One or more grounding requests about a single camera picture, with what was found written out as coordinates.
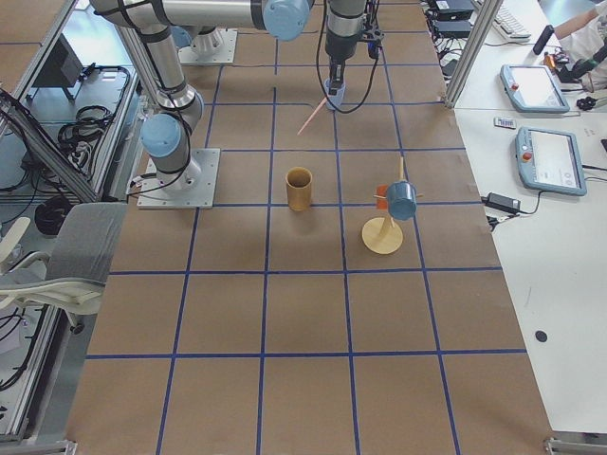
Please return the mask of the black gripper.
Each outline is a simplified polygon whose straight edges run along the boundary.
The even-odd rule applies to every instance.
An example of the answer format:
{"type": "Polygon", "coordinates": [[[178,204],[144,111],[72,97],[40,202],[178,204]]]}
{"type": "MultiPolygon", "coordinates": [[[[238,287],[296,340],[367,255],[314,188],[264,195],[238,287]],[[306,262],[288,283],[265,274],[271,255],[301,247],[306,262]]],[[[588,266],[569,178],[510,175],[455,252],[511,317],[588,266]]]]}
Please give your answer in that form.
{"type": "Polygon", "coordinates": [[[377,60],[382,40],[383,31],[376,27],[364,29],[362,32],[348,37],[340,36],[331,29],[327,30],[325,52],[330,62],[330,94],[337,94],[343,88],[345,62],[355,55],[358,43],[365,43],[369,58],[377,60]]]}

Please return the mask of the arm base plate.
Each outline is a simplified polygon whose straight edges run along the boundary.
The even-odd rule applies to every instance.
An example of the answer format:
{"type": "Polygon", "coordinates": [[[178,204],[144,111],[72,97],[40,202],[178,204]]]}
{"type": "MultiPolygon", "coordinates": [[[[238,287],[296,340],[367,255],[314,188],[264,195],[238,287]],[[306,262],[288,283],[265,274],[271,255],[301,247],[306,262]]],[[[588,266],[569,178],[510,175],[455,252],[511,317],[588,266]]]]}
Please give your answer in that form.
{"type": "Polygon", "coordinates": [[[216,28],[192,38],[178,50],[183,65],[220,65],[234,61],[238,31],[236,28],[216,28]]]}
{"type": "Polygon", "coordinates": [[[217,148],[192,149],[191,162],[176,181],[160,173],[142,182],[138,190],[139,209],[211,209],[221,151],[217,148]]]}

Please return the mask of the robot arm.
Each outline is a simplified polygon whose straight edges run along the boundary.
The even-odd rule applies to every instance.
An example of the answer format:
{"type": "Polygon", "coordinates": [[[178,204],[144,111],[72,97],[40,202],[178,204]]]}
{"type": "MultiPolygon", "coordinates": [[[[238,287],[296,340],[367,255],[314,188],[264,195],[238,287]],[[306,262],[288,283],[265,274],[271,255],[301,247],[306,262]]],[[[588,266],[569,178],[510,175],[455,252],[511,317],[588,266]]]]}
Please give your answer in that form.
{"type": "MultiPolygon", "coordinates": [[[[188,189],[200,170],[193,161],[191,135],[202,117],[201,96],[188,85],[178,58],[173,30],[191,36],[218,27],[264,30],[279,41],[296,39],[307,24],[310,1],[95,1],[97,15],[123,29],[133,30],[156,76],[160,111],[147,120],[141,139],[156,171],[158,189],[188,189]]],[[[344,70],[365,43],[376,60],[383,34],[376,1],[326,1],[323,4],[318,49],[329,59],[329,77],[322,83],[324,98],[334,110],[344,87],[344,70]]]]}

